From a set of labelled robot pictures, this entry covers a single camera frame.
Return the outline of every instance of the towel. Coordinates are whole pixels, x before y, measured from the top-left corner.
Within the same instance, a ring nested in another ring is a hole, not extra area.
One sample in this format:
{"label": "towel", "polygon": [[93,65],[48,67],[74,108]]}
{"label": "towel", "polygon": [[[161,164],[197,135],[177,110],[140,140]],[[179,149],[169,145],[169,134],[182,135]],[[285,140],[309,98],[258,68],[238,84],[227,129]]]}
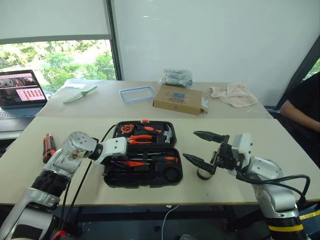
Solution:
{"label": "towel", "polygon": [[219,98],[235,108],[251,106],[258,102],[258,99],[240,82],[229,83],[227,88],[211,86],[210,89],[212,98]]}

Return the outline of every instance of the tool kit case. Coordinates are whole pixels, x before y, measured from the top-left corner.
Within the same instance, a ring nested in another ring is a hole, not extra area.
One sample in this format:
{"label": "tool kit case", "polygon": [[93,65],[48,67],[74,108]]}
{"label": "tool kit case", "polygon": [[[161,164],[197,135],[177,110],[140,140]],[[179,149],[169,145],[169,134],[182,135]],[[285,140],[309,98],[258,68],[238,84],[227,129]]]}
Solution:
{"label": "tool kit case", "polygon": [[113,138],[119,137],[127,138],[127,153],[105,159],[103,179],[109,187],[156,188],[181,181],[181,158],[174,148],[177,138],[171,122],[122,121],[113,132]]}

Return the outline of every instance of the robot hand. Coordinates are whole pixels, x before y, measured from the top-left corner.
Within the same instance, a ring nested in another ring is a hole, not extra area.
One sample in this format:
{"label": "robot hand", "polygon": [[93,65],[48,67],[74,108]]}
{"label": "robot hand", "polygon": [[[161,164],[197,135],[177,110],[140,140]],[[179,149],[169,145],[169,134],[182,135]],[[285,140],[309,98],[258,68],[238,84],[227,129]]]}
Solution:
{"label": "robot hand", "polygon": [[232,146],[228,144],[229,135],[207,131],[195,131],[194,134],[207,141],[220,143],[210,163],[193,155],[182,154],[198,167],[199,178],[209,180],[217,167],[228,169],[237,179],[252,184],[256,200],[274,240],[309,239],[299,219],[295,196],[284,184],[285,180],[305,178],[306,187],[302,193],[304,196],[310,184],[308,176],[283,177],[282,169],[275,162],[251,156],[253,142],[249,133],[236,135]]}
{"label": "robot hand", "polygon": [[125,137],[98,141],[84,132],[76,131],[64,141],[44,166],[40,175],[14,205],[0,228],[0,240],[19,236],[42,240],[50,236],[53,222],[52,210],[60,202],[60,196],[76,173],[83,158],[100,164],[108,156],[127,153]]}

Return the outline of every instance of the plastic bag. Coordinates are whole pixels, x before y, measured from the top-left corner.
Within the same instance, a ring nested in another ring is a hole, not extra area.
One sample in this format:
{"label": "plastic bag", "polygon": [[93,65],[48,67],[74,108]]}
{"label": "plastic bag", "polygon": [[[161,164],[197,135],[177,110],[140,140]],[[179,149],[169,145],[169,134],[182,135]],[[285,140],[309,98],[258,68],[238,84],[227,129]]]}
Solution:
{"label": "plastic bag", "polygon": [[164,85],[190,88],[192,85],[192,74],[189,70],[164,69],[160,82]]}

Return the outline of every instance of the screen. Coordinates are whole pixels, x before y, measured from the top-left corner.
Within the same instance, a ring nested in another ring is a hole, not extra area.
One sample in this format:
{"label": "screen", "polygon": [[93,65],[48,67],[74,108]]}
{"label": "screen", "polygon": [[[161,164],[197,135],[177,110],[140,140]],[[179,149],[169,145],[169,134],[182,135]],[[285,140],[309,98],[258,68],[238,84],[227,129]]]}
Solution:
{"label": "screen", "polygon": [[38,81],[31,73],[0,75],[0,107],[46,101]]}

